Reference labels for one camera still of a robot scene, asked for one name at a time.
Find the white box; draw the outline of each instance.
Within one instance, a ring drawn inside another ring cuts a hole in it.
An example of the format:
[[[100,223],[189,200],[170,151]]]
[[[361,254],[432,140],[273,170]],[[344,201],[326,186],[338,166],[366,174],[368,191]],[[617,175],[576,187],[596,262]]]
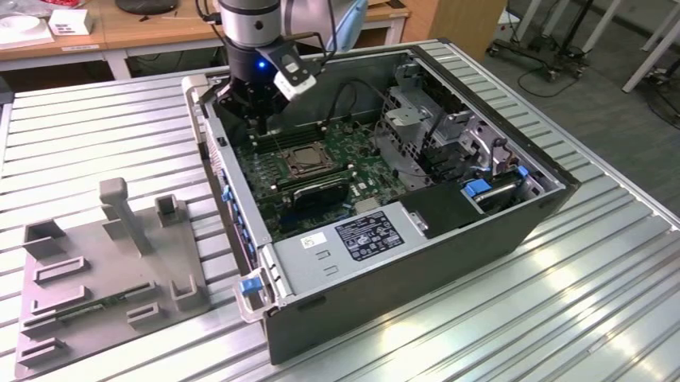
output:
[[[499,25],[496,26],[496,32],[493,33],[493,39],[511,42],[512,29],[517,30],[519,27],[520,19],[504,10],[499,19]]]
[[[54,10],[50,29],[56,36],[78,36],[92,31],[92,19],[87,10]]]
[[[22,33],[10,33],[0,28],[0,50],[48,44],[50,42],[55,42],[55,39],[44,20],[40,20],[39,26]]]

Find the power supply label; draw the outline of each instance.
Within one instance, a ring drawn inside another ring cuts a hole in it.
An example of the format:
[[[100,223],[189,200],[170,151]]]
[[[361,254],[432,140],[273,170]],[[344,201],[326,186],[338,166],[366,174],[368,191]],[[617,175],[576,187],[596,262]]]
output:
[[[336,231],[352,258],[357,261],[369,259],[404,244],[404,239],[382,211],[338,225]]]

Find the metal slotted table surface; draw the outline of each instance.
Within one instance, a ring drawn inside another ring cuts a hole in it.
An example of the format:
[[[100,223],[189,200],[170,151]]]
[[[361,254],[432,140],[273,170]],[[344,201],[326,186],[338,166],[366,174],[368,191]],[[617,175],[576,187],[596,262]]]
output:
[[[3,110],[0,380],[14,379],[20,227],[102,219],[95,184],[131,206],[189,201],[214,310],[39,380],[676,380],[678,218],[453,46],[429,54],[584,183],[512,254],[301,357],[271,366],[237,276],[175,73],[18,95]]]

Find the motherboard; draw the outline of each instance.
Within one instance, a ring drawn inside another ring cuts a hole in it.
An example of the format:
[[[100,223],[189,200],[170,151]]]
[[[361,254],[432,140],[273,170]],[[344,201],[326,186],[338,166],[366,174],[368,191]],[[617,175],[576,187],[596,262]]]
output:
[[[283,240],[406,193],[372,141],[374,124],[291,128],[237,148],[273,239]]]

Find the blue latch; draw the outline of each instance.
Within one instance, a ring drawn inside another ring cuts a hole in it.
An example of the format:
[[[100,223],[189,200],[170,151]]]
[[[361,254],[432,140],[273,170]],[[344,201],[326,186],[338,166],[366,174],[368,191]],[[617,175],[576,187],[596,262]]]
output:
[[[222,201],[227,202],[231,199],[230,186],[227,185],[222,190]]]
[[[517,171],[520,171],[521,177],[527,178],[529,176],[529,170],[527,169],[525,166],[517,167]]]
[[[477,179],[465,185],[465,192],[470,197],[476,197],[481,193],[491,190],[491,185],[484,179]]]
[[[242,294],[245,296],[250,296],[262,290],[262,280],[259,277],[254,277],[253,279],[245,279],[241,282],[239,288],[242,290]]]

